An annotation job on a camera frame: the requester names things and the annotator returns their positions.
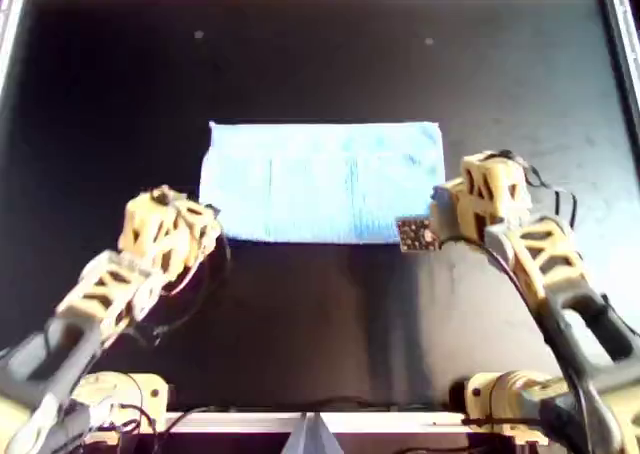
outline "wire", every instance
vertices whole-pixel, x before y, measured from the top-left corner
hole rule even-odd
[[[602,300],[604,301],[604,303],[607,306],[607,309],[611,309],[611,312],[613,312],[616,317],[620,320],[620,322],[622,322],[622,324],[629,329],[629,331],[636,337],[640,337],[640,333],[638,331],[636,331],[627,321],[624,320],[624,318],[620,315],[620,313],[618,311],[616,311],[615,307],[613,307],[613,304],[611,304],[611,301],[609,300],[609,296],[607,296],[606,294],[602,294]]]
[[[505,276],[507,276],[507,278],[509,279],[509,281],[511,282],[515,290],[518,292],[518,294],[524,301],[525,305],[526,306],[529,305],[529,303],[527,302],[527,296],[524,292],[524,289],[522,289],[520,282],[516,278],[515,274],[511,271],[509,266],[507,266],[507,264],[498,254],[496,254],[492,249],[490,249],[483,243],[463,235],[455,235],[455,236],[447,237],[446,239],[440,242],[440,246],[442,247],[442,246],[445,246],[446,244],[454,243],[454,242],[463,242],[465,244],[469,244],[471,246],[477,247],[478,249],[482,250],[498,266],[500,272],[502,272]]]
[[[138,393],[140,394],[140,408],[142,408],[142,405],[144,404],[144,394],[142,392],[142,386],[140,385],[140,383],[136,380],[135,377],[133,377],[131,374],[129,374],[128,372],[121,372],[120,374],[122,374],[123,376],[128,377],[129,379],[131,379],[133,381],[133,383],[136,385],[136,387],[138,388]],[[142,411],[140,411],[140,416],[138,417],[138,432],[140,432],[140,428],[142,426]]]
[[[189,417],[192,414],[197,414],[199,412],[211,412],[216,409],[217,408],[215,406],[197,407],[195,409],[191,409],[189,411],[185,411],[182,414],[180,414],[165,428],[161,438],[159,438],[159,436],[156,436],[156,439],[153,445],[153,451],[151,451],[151,454],[159,454],[160,452],[162,452],[162,446],[167,441],[167,438],[169,437],[169,434],[171,433],[171,431],[173,431],[176,428],[176,426],[180,424],[182,421],[184,421],[187,417]]]
[[[134,411],[138,411],[140,413],[141,418],[144,417],[145,420],[147,421],[147,423],[149,424],[149,427],[151,428],[151,433],[153,436],[153,451],[152,452],[156,452],[157,447],[158,447],[158,430],[156,429],[156,423],[153,420],[153,418],[151,417],[151,415],[146,411],[146,409],[144,409],[141,406],[137,406],[135,404],[118,404],[118,407],[120,409],[133,409]]]
[[[562,188],[562,187],[557,187],[557,186],[553,186],[551,184],[549,184],[548,182],[546,182],[543,178],[542,175],[540,174],[540,171],[538,170],[538,168],[536,166],[533,166],[531,164],[529,164],[527,161],[525,161],[522,157],[514,154],[512,151],[508,150],[508,149],[503,149],[501,151],[498,151],[494,154],[490,154],[486,159],[492,159],[492,158],[502,158],[502,159],[508,159],[510,161],[513,161],[517,164],[519,164],[523,169],[524,169],[524,178],[525,178],[525,182],[527,183],[527,185],[529,187],[533,187],[533,188],[544,188],[544,189],[548,189],[550,191],[553,191],[554,193],[554,212],[556,216],[560,216],[560,204],[561,204],[561,196],[560,194],[569,194],[571,196],[571,215],[569,217],[569,226],[571,227],[571,229],[573,229],[576,225],[576,219],[578,217],[578,198],[576,197],[576,195],[571,192],[571,191],[567,191],[566,189]],[[536,178],[536,182],[533,182],[531,180],[531,178],[529,177],[529,174],[533,174]]]
[[[520,297],[525,302],[525,304],[527,303],[526,302],[526,295],[524,293],[524,290],[522,289],[522,286],[520,286],[520,283],[518,282],[518,279],[515,277],[513,272],[511,272],[511,270],[506,265],[506,263],[502,260],[502,258],[498,254],[496,254],[492,249],[490,249],[489,247],[485,246],[484,244],[482,244],[482,243],[480,243],[480,242],[478,242],[478,241],[476,241],[474,239],[471,239],[469,237],[466,237],[466,236],[451,236],[451,237],[443,240],[441,242],[441,246],[444,246],[445,244],[447,244],[449,242],[464,242],[466,244],[475,246],[475,247],[481,249],[482,251],[484,251],[487,254],[487,256],[489,256],[491,258],[491,260],[493,260],[499,266],[500,271],[502,273],[504,273],[509,278],[509,280],[511,281],[513,286],[516,288],[516,291],[518,291],[518,294],[520,294]],[[578,379],[578,377],[572,371],[567,371],[566,372],[566,376],[567,376],[567,381],[569,383],[573,384],[573,389],[572,390],[575,392],[576,401],[579,404],[581,415],[582,415],[582,422],[583,422],[583,425],[584,425],[585,438],[586,438],[586,442],[587,442],[587,453],[591,454],[593,451],[592,451],[592,446],[591,446],[591,438],[589,436],[589,431],[588,431],[588,413],[587,413],[587,407],[586,407],[586,399],[585,399],[585,395],[584,395],[584,388],[583,388],[582,384],[580,383],[580,380]],[[485,420],[485,425],[486,424],[491,424],[491,425],[495,426],[497,424],[524,424],[524,425],[531,425],[531,426],[541,426],[540,420],[537,420],[537,419],[513,419],[513,421],[518,421],[518,422],[509,422],[509,421],[511,421],[510,419],[493,419],[493,402],[492,401],[493,401],[493,390],[494,390],[496,384],[497,384],[497,379],[494,382],[493,386],[491,387],[491,391],[489,393],[489,419]],[[466,419],[466,420],[463,420],[463,423],[465,423],[465,424],[473,423],[473,425],[480,426],[480,425],[482,425],[482,424],[480,424],[482,421],[483,421],[482,419]]]
[[[203,279],[202,279],[200,291],[198,292],[196,300],[191,305],[189,310],[174,321],[171,321],[165,324],[160,324],[157,326],[149,326],[151,328],[151,335],[153,336],[153,339],[154,339],[154,342],[153,342],[154,345],[158,345],[160,341],[162,341],[162,338],[165,335],[167,335],[169,332],[178,329],[179,327],[183,326],[188,321],[190,321],[191,318],[193,318],[193,316],[195,316],[198,313],[198,311],[200,311],[202,305],[204,304],[204,301],[207,299],[207,297],[209,297],[208,294],[217,291],[224,284],[224,282],[226,282],[229,272],[231,271],[231,248],[229,247],[229,241],[227,240],[227,237],[224,235],[224,232],[220,233],[219,238],[221,241],[220,244],[222,244],[222,247],[224,250],[223,272],[220,274],[220,276],[215,281],[213,286],[211,286],[209,283],[209,271],[207,269],[207,266],[204,266]]]

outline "black cable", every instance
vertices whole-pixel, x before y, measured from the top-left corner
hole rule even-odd
[[[131,335],[143,347],[153,348],[157,346],[162,341],[164,336],[166,336],[168,333],[182,327],[184,324],[189,322],[193,318],[193,316],[195,316],[200,311],[205,300],[212,293],[218,291],[220,287],[227,281],[229,272],[231,271],[231,248],[229,246],[229,241],[224,234],[224,231],[220,233],[218,238],[220,239],[219,244],[222,245],[224,251],[222,272],[213,283],[213,285],[211,285],[211,283],[209,282],[209,267],[207,266],[206,261],[202,262],[201,270],[203,270],[204,272],[203,278],[200,281],[200,290],[198,291],[193,304],[191,305],[191,307],[189,307],[188,311],[185,314],[183,314],[176,320],[158,325],[139,322],[135,326],[125,329],[125,331],[123,332]]]
[[[191,306],[191,308],[181,317],[176,319],[175,321],[161,324],[159,326],[154,327],[153,335],[157,336],[159,340],[162,339],[162,336],[167,333],[181,327],[186,324],[202,307],[202,304],[206,300],[208,292],[217,291],[218,288],[227,280],[229,275],[229,271],[231,270],[231,248],[229,247],[229,241],[227,240],[227,236],[225,236],[224,232],[220,232],[218,237],[220,239],[220,244],[222,244],[222,248],[224,249],[224,258],[223,258],[223,272],[220,274],[218,279],[215,281],[213,286],[209,285],[209,271],[207,266],[204,267],[204,275],[202,280],[202,286],[200,287],[200,292],[198,293],[198,297]]]
[[[542,175],[540,174],[540,171],[536,166],[529,164],[522,157],[514,154],[512,151],[508,149],[503,149],[494,154],[490,154],[486,159],[492,159],[496,157],[499,157],[502,159],[508,159],[517,164],[520,164],[520,166],[522,166],[522,168],[524,169],[525,182],[529,187],[544,188],[544,189],[553,191],[554,204],[555,204],[554,213],[556,216],[560,216],[560,203],[561,203],[560,194],[561,193],[569,194],[571,196],[571,214],[569,216],[569,226],[571,227],[571,229],[574,229],[576,225],[576,219],[578,217],[578,198],[573,192],[567,191],[566,189],[555,187],[549,184],[542,178]],[[537,182],[533,182],[531,180],[531,178],[529,177],[529,173],[535,176]]]
[[[527,296],[524,293],[524,290],[522,289],[520,282],[516,278],[515,274],[511,271],[511,269],[509,269],[509,266],[507,266],[507,264],[498,254],[496,254],[493,250],[489,249],[483,243],[463,235],[455,235],[455,236],[447,237],[446,239],[443,239],[442,241],[440,241],[440,246],[442,247],[452,242],[463,242],[473,247],[477,247],[478,249],[483,251],[498,266],[500,272],[502,272],[505,276],[507,276],[507,278],[509,279],[509,281],[511,282],[515,290],[518,292],[518,294],[522,298],[525,305],[527,306],[529,305],[527,302]]]
[[[154,419],[151,417],[151,415],[146,411],[146,409],[144,409],[141,406],[137,406],[135,404],[118,404],[118,407],[120,409],[133,409],[134,411],[138,411],[140,413],[140,415],[142,417],[145,418],[145,420],[147,421],[147,423],[149,424],[149,427],[151,428],[151,435],[153,436],[153,451],[152,452],[156,452],[157,448],[158,448],[158,430],[156,429],[156,423],[154,421]]]
[[[142,386],[136,380],[136,378],[133,377],[128,372],[121,372],[120,374],[122,374],[122,375],[128,377],[129,379],[131,379],[133,381],[133,383],[136,385],[136,387],[138,388],[138,393],[140,393],[140,407],[142,408],[142,405],[144,404],[144,393],[142,392]],[[138,417],[138,432],[140,432],[141,426],[142,426],[142,411],[140,411],[140,416]]]
[[[180,414],[165,428],[165,430],[162,433],[162,438],[159,438],[158,436],[156,436],[156,440],[154,441],[154,445],[153,445],[153,451],[151,451],[151,454],[159,454],[160,452],[162,452],[162,446],[167,441],[167,438],[169,437],[169,434],[171,433],[171,431],[173,431],[176,428],[176,426],[180,424],[182,421],[184,421],[187,417],[189,417],[192,414],[197,414],[199,412],[212,412],[215,410],[217,410],[217,407],[215,406],[196,407],[195,409],[190,409]]]
[[[602,294],[602,300],[606,304],[607,309],[610,309],[611,312],[615,314],[615,316],[620,320],[620,322],[622,322],[622,324],[627,329],[629,329],[629,332],[631,332],[636,337],[640,337],[640,333],[636,331],[627,321],[625,321],[618,311],[616,311],[615,307],[613,307],[613,304],[611,304],[611,301],[609,300],[609,296],[607,296],[606,294]]]
[[[477,248],[481,249],[483,252],[486,253],[487,256],[489,256],[492,260],[494,260],[496,262],[496,264],[499,266],[500,271],[503,272],[509,278],[509,280],[512,282],[512,284],[516,288],[516,291],[518,291],[518,294],[520,294],[520,297],[522,298],[522,300],[525,302],[525,304],[527,304],[524,290],[520,286],[520,283],[518,282],[518,279],[515,277],[513,272],[511,272],[511,270],[508,268],[508,266],[505,264],[505,262],[502,260],[502,258],[500,258],[500,256],[498,256],[498,254],[496,254],[492,249],[490,249],[489,247],[485,246],[484,244],[482,244],[480,242],[477,242],[474,239],[468,238],[466,236],[452,236],[452,237],[447,238],[444,241],[442,241],[441,245],[444,245],[444,244],[446,244],[448,242],[458,242],[458,241],[459,242],[464,242],[466,244],[470,244],[470,245],[472,245],[474,247],[477,247]],[[586,407],[586,399],[585,399],[585,395],[584,395],[584,388],[581,385],[580,380],[575,376],[575,374],[573,374],[570,371],[568,371],[566,374],[567,374],[567,381],[570,384],[573,385],[573,389],[572,390],[575,392],[576,400],[577,400],[577,402],[578,402],[578,404],[580,406],[580,411],[581,411],[581,415],[582,415],[582,422],[584,424],[585,437],[586,437],[586,441],[587,441],[587,453],[591,454],[592,453],[592,447],[591,447],[591,438],[590,438],[589,432],[588,432],[588,413],[587,413],[587,407]],[[491,397],[493,395],[493,389],[495,388],[495,384],[496,383],[494,383],[494,385],[491,387],[491,392],[489,394],[489,397],[490,397],[490,405],[489,405],[490,417],[492,417],[492,410],[493,410],[493,405],[491,404]],[[466,419],[463,422],[464,423],[473,422],[474,425],[480,425],[480,424],[476,423],[475,421],[482,421],[482,420],[481,419]],[[529,421],[533,421],[534,423],[537,423],[538,426],[541,426],[540,421],[539,420],[535,420],[535,419],[533,419],[533,420],[527,420],[527,419],[518,420],[518,421],[524,421],[524,422],[508,422],[508,421],[509,421],[509,419],[488,419],[485,422],[485,425],[486,424],[496,425],[496,424],[499,424],[499,423],[535,425],[535,424],[532,424],[532,423],[529,422]]]

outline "folded cloth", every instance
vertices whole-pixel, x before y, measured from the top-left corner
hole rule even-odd
[[[444,181],[437,124],[211,123],[200,202],[230,238],[393,243]]]

